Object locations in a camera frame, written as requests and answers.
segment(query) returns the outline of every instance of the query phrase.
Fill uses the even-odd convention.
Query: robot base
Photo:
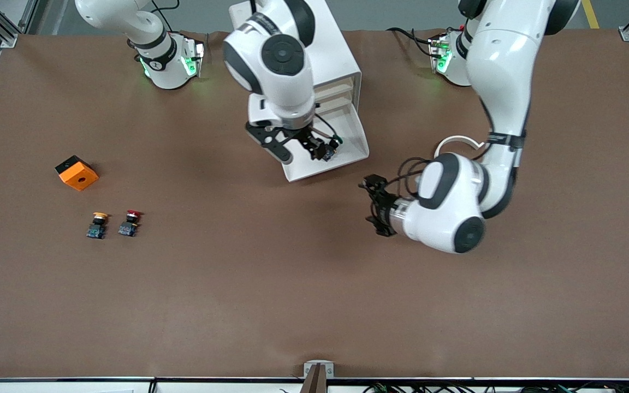
[[[154,70],[142,62],[145,75],[160,89],[173,90],[188,82],[192,77],[200,77],[203,63],[203,44],[179,33],[169,33],[178,47],[176,55],[168,62],[165,70]]]
[[[465,70],[465,59],[458,55],[452,48],[461,32],[450,32],[440,38],[443,47],[436,47],[429,44],[430,53],[440,55],[441,59],[431,58],[431,67],[435,73],[443,75],[444,78],[457,86],[470,86],[470,80]]]

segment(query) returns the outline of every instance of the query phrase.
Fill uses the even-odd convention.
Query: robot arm
[[[93,27],[121,32],[137,50],[145,75],[162,89],[181,87],[197,76],[203,45],[167,32],[157,15],[142,11],[149,0],[75,0],[79,14]]]
[[[315,18],[304,0],[258,0],[260,11],[225,38],[224,60],[232,77],[250,94],[247,132],[283,164],[292,139],[312,159],[329,159],[340,139],[315,137],[315,87],[305,49],[315,35]]]
[[[386,190],[406,176],[391,182],[377,175],[366,177],[360,186],[369,192],[373,207],[367,220],[378,234],[402,233],[450,253],[467,252],[479,244],[485,219],[502,212],[511,199],[526,137],[535,57],[551,10],[556,2],[563,1],[572,2],[471,2],[482,7],[468,13],[477,15],[478,20],[467,23],[472,32],[456,33],[450,40],[455,44],[455,57],[443,54],[441,60],[447,64],[441,74],[448,72],[453,78],[466,75],[491,124],[489,147],[474,160],[445,153],[424,161],[417,192],[411,197],[402,198]],[[578,0],[572,3],[579,5]]]

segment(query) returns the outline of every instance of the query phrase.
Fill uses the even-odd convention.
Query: floor
[[[25,4],[27,0],[0,0],[0,2],[3,2],[7,8],[22,10],[23,5],[16,7],[15,3]],[[160,7],[171,7],[175,4],[175,0],[156,0],[156,2]],[[165,10],[164,15],[175,30],[229,31],[232,30],[232,25],[227,8],[235,2],[237,0],[210,0],[209,2],[184,0],[178,9]],[[601,29],[615,29],[629,20],[629,0],[591,0],[591,3]],[[457,26],[464,19],[459,14],[456,4],[455,0],[406,0],[404,2],[332,0],[329,2],[332,14],[342,30],[384,30],[388,27],[429,29]],[[152,8],[152,3],[145,7],[146,10]],[[567,27],[589,28],[584,8],[579,10]],[[113,32],[94,29],[82,20],[73,0],[48,0],[38,33],[113,34]],[[614,61],[617,61],[616,53],[614,53]]]

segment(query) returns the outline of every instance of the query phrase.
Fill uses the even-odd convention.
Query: orange cube
[[[60,179],[68,186],[81,191],[98,180],[98,175],[79,157],[73,155],[67,161],[55,167]]]

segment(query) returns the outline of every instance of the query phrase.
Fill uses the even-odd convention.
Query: brown tabletop
[[[162,91],[123,37],[23,35],[0,59],[0,377],[629,377],[629,44],[540,50],[514,199],[470,254],[376,236],[362,177],[489,127],[390,32],[347,32],[370,158],[288,183],[245,133],[210,35]],[[83,192],[54,167],[77,154]],[[144,212],[134,239],[115,234]],[[87,239],[92,212],[112,214]]]

